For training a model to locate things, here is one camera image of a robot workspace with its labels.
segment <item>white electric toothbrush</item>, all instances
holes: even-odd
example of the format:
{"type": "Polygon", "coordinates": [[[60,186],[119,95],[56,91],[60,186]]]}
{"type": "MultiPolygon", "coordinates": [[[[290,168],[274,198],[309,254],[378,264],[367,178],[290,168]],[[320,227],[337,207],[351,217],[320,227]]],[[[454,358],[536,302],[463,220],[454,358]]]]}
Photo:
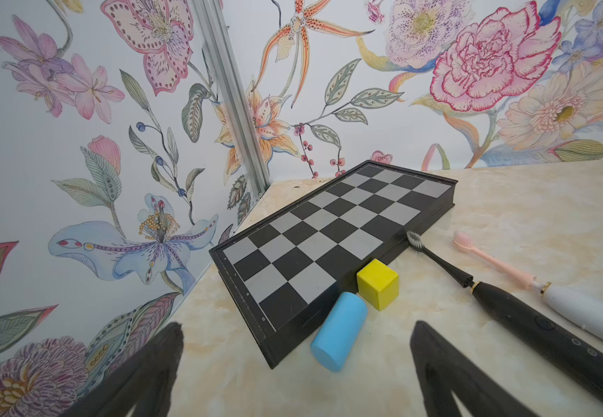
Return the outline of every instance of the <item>white electric toothbrush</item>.
{"type": "Polygon", "coordinates": [[[461,231],[454,233],[454,244],[463,252],[473,253],[496,266],[524,288],[532,288],[541,294],[542,300],[559,314],[597,337],[603,339],[603,304],[593,298],[563,286],[542,284],[535,276],[520,271],[493,256],[486,254],[473,244],[473,239],[461,231]]]}

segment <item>yellow wooden block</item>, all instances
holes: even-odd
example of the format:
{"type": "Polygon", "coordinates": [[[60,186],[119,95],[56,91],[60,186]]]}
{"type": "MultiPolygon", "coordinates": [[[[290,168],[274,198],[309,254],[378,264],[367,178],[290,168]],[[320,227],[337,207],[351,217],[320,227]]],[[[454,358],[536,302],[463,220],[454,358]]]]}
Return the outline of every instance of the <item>yellow wooden block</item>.
{"type": "Polygon", "coordinates": [[[359,295],[382,311],[399,296],[399,274],[377,259],[357,272],[359,295]]]}

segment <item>floral wallpaper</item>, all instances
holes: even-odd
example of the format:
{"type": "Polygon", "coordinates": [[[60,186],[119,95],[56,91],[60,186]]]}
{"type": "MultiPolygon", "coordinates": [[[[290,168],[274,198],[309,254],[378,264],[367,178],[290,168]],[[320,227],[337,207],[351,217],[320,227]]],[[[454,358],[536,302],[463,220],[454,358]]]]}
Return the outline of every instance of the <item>floral wallpaper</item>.
{"type": "Polygon", "coordinates": [[[292,139],[273,160],[263,147],[272,180],[366,159],[603,159],[603,0],[225,0],[223,15],[247,93],[282,103],[273,128],[253,119],[263,142],[292,139]]]}
{"type": "MultiPolygon", "coordinates": [[[[255,204],[194,14],[0,0],[0,417],[58,416],[99,385],[255,204]]],[[[283,102],[251,96],[269,158],[299,156],[283,102]]]]}

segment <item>chessboard frame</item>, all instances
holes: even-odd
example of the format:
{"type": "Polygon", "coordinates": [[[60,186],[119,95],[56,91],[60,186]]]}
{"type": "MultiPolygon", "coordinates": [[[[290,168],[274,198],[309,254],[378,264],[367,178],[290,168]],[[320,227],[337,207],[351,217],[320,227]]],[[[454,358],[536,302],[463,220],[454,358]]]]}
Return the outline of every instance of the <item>chessboard frame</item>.
{"type": "Polygon", "coordinates": [[[275,213],[267,216],[265,219],[258,221],[249,228],[242,230],[238,234],[227,239],[222,244],[219,244],[209,250],[209,253],[213,258],[213,261],[216,263],[216,267],[218,268],[225,286],[229,290],[232,299],[239,308],[239,312],[246,322],[248,329],[250,329],[271,369],[280,363],[280,361],[295,347],[297,347],[305,338],[310,336],[315,329],[322,325],[341,292],[357,292],[356,274],[358,271],[371,262],[372,259],[378,259],[385,264],[393,261],[406,249],[406,247],[408,247],[407,238],[405,236],[406,229],[422,234],[454,206],[453,198],[456,183],[457,180],[455,179],[366,160],[351,168],[349,171],[346,171],[343,175],[327,181],[305,196],[286,205],[275,213]],[[409,221],[405,225],[404,229],[401,230],[401,233],[396,234],[393,238],[390,238],[389,241],[381,244],[369,256],[367,256],[359,264],[355,265],[354,268],[350,269],[350,271],[348,271],[342,279],[337,279],[335,284],[327,288],[320,296],[315,298],[313,302],[305,307],[304,310],[290,319],[290,321],[287,322],[286,325],[281,329],[274,329],[272,331],[269,329],[271,326],[262,326],[258,322],[257,318],[255,317],[256,314],[254,313],[260,311],[259,305],[257,305],[252,297],[244,296],[244,294],[248,294],[248,290],[245,287],[243,280],[236,272],[235,267],[227,259],[227,256],[222,253],[222,249],[230,246],[242,238],[246,238],[248,235],[254,233],[260,228],[265,227],[276,218],[294,210],[297,206],[306,203],[314,196],[322,193],[326,189],[329,189],[331,186],[342,181],[350,174],[360,171],[367,165],[414,175],[416,177],[431,179],[439,183],[447,184],[450,186],[450,188],[448,188],[448,190],[444,192],[442,196],[436,198],[431,205],[417,214],[413,220],[409,221]]]}

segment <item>black square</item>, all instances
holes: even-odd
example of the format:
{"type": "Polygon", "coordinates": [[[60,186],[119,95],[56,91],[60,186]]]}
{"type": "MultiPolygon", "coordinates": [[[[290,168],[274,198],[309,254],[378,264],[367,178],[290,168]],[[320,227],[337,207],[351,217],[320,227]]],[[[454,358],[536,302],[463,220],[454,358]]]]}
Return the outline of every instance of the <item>black square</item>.
{"type": "Polygon", "coordinates": [[[417,177],[411,177],[410,175],[401,175],[392,182],[395,186],[413,189],[423,183],[424,180],[417,177]]]}
{"type": "Polygon", "coordinates": [[[278,330],[297,313],[306,307],[306,301],[286,282],[282,287],[275,290],[273,294],[260,302],[262,311],[278,330]]]}
{"type": "Polygon", "coordinates": [[[360,262],[359,258],[341,246],[335,246],[315,261],[315,263],[320,265],[323,270],[327,271],[336,280],[343,278],[350,270],[357,267],[360,262]]]}
{"type": "Polygon", "coordinates": [[[357,230],[355,226],[339,218],[326,225],[320,232],[339,244],[355,230],[357,230]]]}
{"type": "Polygon", "coordinates": [[[267,224],[265,227],[249,235],[248,237],[253,241],[255,246],[262,247],[278,235],[280,235],[280,232],[274,229],[271,224],[267,224]]]}
{"type": "Polygon", "coordinates": [[[427,196],[426,194],[411,191],[405,196],[399,198],[399,203],[406,204],[408,207],[419,210],[424,210],[428,205],[435,201],[435,197],[427,196]]]}
{"type": "Polygon", "coordinates": [[[375,236],[383,242],[391,239],[397,233],[403,235],[404,227],[381,215],[376,215],[368,223],[361,227],[368,234],[375,236]]]}
{"type": "Polygon", "coordinates": [[[303,271],[313,260],[306,256],[298,247],[279,257],[273,262],[278,272],[288,281],[303,271]]]}
{"type": "Polygon", "coordinates": [[[376,196],[375,194],[365,199],[360,206],[365,209],[371,210],[373,213],[380,213],[390,205],[394,204],[390,199],[376,196]]]}
{"type": "Polygon", "coordinates": [[[377,174],[379,174],[382,171],[383,171],[382,168],[370,166],[370,167],[363,168],[362,170],[360,170],[357,173],[360,174],[360,175],[363,175],[365,177],[372,178],[372,177],[376,176],[377,174]]]}
{"type": "Polygon", "coordinates": [[[298,218],[304,220],[308,216],[310,216],[311,214],[315,213],[318,210],[320,210],[320,207],[316,206],[315,204],[313,204],[311,202],[306,202],[306,203],[298,206],[294,210],[292,210],[292,214],[294,214],[298,218]]]}
{"type": "Polygon", "coordinates": [[[266,256],[259,250],[244,257],[242,260],[234,264],[234,268],[239,272],[241,279],[247,281],[256,273],[262,271],[270,262],[266,256]]]}
{"type": "Polygon", "coordinates": [[[286,237],[290,242],[298,245],[313,236],[316,231],[317,230],[313,229],[313,227],[305,221],[300,221],[283,233],[283,236],[286,237]]]}
{"type": "Polygon", "coordinates": [[[365,189],[366,191],[370,191],[372,193],[377,193],[381,188],[384,188],[387,185],[386,182],[378,181],[377,179],[367,179],[357,188],[365,189]]]}
{"type": "Polygon", "coordinates": [[[341,217],[343,214],[347,213],[347,211],[350,210],[352,207],[355,207],[354,203],[351,203],[342,198],[337,198],[331,203],[327,204],[325,206],[325,210],[327,210],[329,213],[332,213],[333,215],[341,217]]]}
{"type": "Polygon", "coordinates": [[[339,182],[338,184],[331,186],[327,192],[332,193],[334,196],[340,197],[353,188],[353,186],[348,186],[346,183],[339,182]]]}

